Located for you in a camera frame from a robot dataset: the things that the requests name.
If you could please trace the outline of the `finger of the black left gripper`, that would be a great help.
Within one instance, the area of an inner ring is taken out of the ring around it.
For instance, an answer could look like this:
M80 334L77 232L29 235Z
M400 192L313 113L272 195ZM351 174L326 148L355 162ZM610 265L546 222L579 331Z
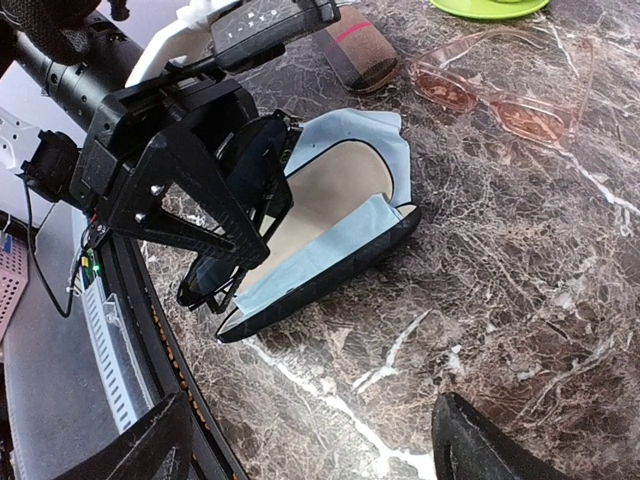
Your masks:
M195 135L190 132L156 134L147 145L136 172L151 186L163 181L178 185L223 228L218 235L235 245L232 252L202 255L217 257L244 268L255 268L266 259L269 250L265 241ZM161 201L153 202L145 213L158 209L163 209Z
M223 236L163 209L150 213L124 212L113 215L104 223L120 235L204 255L222 255L235 249L235 245Z

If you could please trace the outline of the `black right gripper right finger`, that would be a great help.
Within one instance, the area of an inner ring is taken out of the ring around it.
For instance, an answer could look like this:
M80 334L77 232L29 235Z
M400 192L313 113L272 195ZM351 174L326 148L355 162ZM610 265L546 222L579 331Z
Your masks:
M565 479L455 392L440 394L431 438L438 479Z

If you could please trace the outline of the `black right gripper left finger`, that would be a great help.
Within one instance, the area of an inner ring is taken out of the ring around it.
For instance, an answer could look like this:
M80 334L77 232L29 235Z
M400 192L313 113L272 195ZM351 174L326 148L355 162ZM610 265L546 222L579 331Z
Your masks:
M170 393L116 440L59 477L186 479L192 442L187 395Z

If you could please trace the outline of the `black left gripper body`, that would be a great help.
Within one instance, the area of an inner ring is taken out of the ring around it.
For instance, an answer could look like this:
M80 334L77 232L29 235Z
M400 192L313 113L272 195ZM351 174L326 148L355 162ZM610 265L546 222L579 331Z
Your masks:
M206 234L163 209L177 185L224 234L246 235L249 221L214 154L257 115L251 94L233 79L153 81L110 94L88 127L69 192L83 212L121 235Z

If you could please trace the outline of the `black sunglasses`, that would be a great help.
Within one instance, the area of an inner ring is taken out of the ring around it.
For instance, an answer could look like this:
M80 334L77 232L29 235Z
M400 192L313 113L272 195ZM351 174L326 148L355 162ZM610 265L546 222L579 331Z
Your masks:
M259 229L267 217L274 220L260 235L265 242L294 205L284 167L301 133L299 119L278 109L230 134L215 154L231 198L250 224ZM182 279L176 300L190 310L206 304L221 313L248 273L236 261L199 255Z

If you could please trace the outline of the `black checkered glasses case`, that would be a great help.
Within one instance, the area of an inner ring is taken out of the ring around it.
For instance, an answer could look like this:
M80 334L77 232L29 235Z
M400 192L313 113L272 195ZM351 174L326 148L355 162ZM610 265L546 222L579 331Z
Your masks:
M335 291L417 227L410 148L402 139L300 145L286 168L294 206L271 254L243 280L216 337L251 337Z

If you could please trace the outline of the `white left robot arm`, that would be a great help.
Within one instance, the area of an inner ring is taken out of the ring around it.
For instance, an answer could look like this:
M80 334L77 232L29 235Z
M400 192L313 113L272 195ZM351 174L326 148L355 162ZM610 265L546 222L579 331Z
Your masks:
M252 269L268 256L250 205L232 189L258 114L220 71L162 69L129 85L141 47L93 1L5 1L1 63L19 64L84 131L77 145L8 112L1 160L28 187L109 230Z

